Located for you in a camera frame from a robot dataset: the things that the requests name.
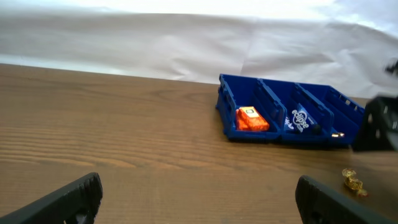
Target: brown wooden surface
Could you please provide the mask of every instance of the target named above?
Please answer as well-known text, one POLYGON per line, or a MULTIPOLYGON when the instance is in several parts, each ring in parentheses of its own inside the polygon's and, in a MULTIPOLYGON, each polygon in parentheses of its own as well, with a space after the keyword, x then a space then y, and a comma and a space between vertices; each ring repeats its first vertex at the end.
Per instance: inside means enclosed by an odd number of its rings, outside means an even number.
POLYGON ((98 224, 301 223, 299 177, 353 197, 352 167, 398 219, 398 154, 229 142, 217 87, 0 65, 0 216, 98 172, 98 224))

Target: blue bin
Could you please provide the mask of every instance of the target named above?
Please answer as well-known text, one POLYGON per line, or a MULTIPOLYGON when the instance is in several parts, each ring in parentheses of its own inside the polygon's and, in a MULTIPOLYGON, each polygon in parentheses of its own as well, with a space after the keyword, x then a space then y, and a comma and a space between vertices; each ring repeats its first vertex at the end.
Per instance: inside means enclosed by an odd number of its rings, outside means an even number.
POLYGON ((330 135, 329 143, 351 144, 361 127, 364 108, 331 86, 306 83, 300 85, 317 97, 335 115, 331 133, 345 134, 343 138, 333 138, 330 135))
POLYGON ((226 74, 220 75, 220 83, 216 108, 228 139, 348 145, 361 125, 364 109, 330 86, 226 74), (321 133, 301 134, 285 128, 285 118, 291 117, 298 104, 322 127, 321 133), (270 124, 269 130, 236 130, 236 110, 242 106, 254 106, 270 124), (345 133, 345 137, 332 138, 332 133, 345 133))

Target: blue tray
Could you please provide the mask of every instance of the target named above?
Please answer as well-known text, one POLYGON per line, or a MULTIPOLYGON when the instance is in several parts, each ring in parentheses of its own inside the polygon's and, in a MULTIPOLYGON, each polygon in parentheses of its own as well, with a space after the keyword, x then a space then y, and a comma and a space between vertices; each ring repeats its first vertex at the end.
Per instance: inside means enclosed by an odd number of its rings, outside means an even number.
POLYGON ((359 130, 364 109, 330 86, 220 75, 218 102, 224 134, 233 140, 348 145, 359 130), (301 104, 320 124, 320 134, 300 134, 285 128, 285 118, 301 104), (236 130, 236 110, 254 106, 268 121, 268 131, 236 130), (332 133, 345 133, 332 138, 332 133))

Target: storage bin compartment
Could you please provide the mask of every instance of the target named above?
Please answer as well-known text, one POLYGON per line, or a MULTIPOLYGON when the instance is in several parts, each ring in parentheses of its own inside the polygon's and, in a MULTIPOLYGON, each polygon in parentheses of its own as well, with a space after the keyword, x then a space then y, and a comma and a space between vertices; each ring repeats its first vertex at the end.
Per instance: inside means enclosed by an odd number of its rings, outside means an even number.
POLYGON ((257 78, 220 75, 217 109, 229 139, 271 140, 280 136, 285 109, 275 95, 257 78), (253 106, 269 123, 268 131, 239 131, 236 129, 236 110, 253 106))
POLYGON ((317 97, 335 115, 331 134, 345 134, 342 138, 333 138, 330 134, 330 144, 351 144, 361 127, 364 108, 331 86, 306 83, 300 85, 317 97))
POLYGON ((302 88, 298 83, 283 82, 277 80, 262 79, 280 99, 280 102, 286 107, 285 116, 291 118, 292 111, 298 110, 299 104, 307 110, 307 113, 322 128, 318 134, 300 133, 298 131, 281 132, 282 140, 287 142, 306 142, 320 143, 326 142, 331 131, 333 113, 325 105, 317 100, 310 92, 302 88))

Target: white paper sheet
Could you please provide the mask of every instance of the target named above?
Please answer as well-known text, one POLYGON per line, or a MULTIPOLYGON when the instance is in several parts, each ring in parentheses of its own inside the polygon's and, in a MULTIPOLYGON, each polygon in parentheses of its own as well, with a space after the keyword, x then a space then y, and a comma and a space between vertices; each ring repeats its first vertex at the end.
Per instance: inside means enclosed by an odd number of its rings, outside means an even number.
POLYGON ((398 2, 0 1, 0 63, 218 83, 220 73, 398 94, 398 2))

